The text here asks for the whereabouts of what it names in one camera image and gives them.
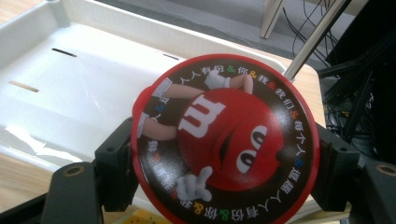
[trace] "white tray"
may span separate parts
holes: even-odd
[[[45,1],[0,26],[0,153],[50,171],[92,161],[134,100],[185,59],[243,47],[90,0]],[[157,212],[141,189],[134,204]]]

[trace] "cartoon eye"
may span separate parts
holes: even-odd
[[[256,155],[257,152],[250,149],[242,151],[239,154],[238,159],[236,160],[236,167],[242,174],[246,173],[250,169],[250,166],[256,159]]]
[[[260,149],[262,143],[264,142],[265,135],[267,135],[267,127],[260,125],[253,129],[253,132],[251,132],[250,141],[254,148],[257,150]]]

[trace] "black metal bracket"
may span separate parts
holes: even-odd
[[[125,211],[138,182],[129,146],[132,119],[95,151],[95,160],[56,171],[48,194],[0,214],[0,223],[103,223],[107,212]],[[344,211],[350,223],[396,223],[396,166],[382,161],[361,164],[360,153],[318,126],[320,166],[312,196],[324,211]]]

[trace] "cartoon glove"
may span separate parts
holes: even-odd
[[[177,179],[177,197],[182,201],[202,199],[205,202],[212,200],[212,194],[205,189],[206,180],[212,175],[213,169],[210,166],[203,168],[199,176],[186,175]]]

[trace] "red lid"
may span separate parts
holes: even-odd
[[[284,223],[318,173],[313,117],[276,70],[237,55],[178,64],[134,104],[134,169],[175,223]]]

